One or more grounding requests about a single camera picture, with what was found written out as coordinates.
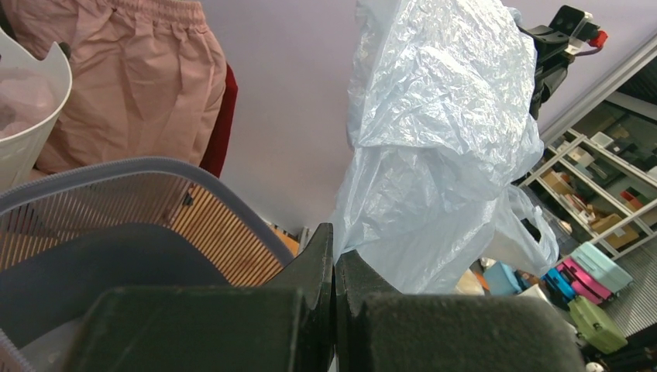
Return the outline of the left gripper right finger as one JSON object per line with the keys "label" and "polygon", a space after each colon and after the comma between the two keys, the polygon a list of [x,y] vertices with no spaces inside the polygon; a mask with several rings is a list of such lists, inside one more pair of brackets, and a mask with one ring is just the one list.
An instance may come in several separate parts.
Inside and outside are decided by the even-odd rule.
{"label": "left gripper right finger", "polygon": [[581,371],[565,320],[526,296],[402,294],[358,253],[335,265],[340,371]]}

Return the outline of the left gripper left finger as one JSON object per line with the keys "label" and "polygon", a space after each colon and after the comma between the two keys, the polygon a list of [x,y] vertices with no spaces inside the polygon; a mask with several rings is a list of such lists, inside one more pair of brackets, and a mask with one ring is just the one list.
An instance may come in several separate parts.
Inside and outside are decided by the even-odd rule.
{"label": "left gripper left finger", "polygon": [[260,287],[118,287],[101,294],[65,371],[327,371],[333,228]]}

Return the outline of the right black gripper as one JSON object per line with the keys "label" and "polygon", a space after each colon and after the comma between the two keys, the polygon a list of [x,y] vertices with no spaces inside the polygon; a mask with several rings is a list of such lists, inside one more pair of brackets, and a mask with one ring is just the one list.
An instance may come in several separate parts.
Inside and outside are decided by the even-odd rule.
{"label": "right black gripper", "polygon": [[575,57],[566,50],[570,47],[570,37],[576,26],[573,22],[552,22],[549,26],[536,26],[532,29],[518,27],[533,39],[537,52],[535,65],[535,88],[531,96],[529,113],[538,119],[539,110],[567,77],[568,66]]}

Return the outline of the light blue plastic bag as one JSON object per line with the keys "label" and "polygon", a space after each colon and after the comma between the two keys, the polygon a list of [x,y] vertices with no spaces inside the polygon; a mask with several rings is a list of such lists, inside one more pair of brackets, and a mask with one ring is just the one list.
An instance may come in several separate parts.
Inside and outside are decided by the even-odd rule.
{"label": "light blue plastic bag", "polygon": [[536,52],[499,1],[359,1],[335,261],[448,294],[486,257],[541,276],[559,247],[514,182],[542,156]]}

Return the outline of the grey mesh trash bin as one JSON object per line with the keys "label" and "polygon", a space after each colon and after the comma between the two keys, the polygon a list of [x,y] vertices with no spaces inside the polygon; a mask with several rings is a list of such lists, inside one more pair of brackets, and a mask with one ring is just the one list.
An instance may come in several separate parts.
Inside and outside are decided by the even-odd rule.
{"label": "grey mesh trash bin", "polygon": [[125,286],[260,286],[294,256],[217,177],[120,160],[1,194],[1,369],[55,370],[86,311]]}

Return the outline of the white slotted laundry basket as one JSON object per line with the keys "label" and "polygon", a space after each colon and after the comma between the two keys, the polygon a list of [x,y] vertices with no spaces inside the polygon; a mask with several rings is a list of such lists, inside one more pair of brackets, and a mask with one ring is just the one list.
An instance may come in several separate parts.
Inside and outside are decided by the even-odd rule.
{"label": "white slotted laundry basket", "polygon": [[29,177],[71,89],[71,67],[57,43],[37,60],[1,31],[2,191]]}

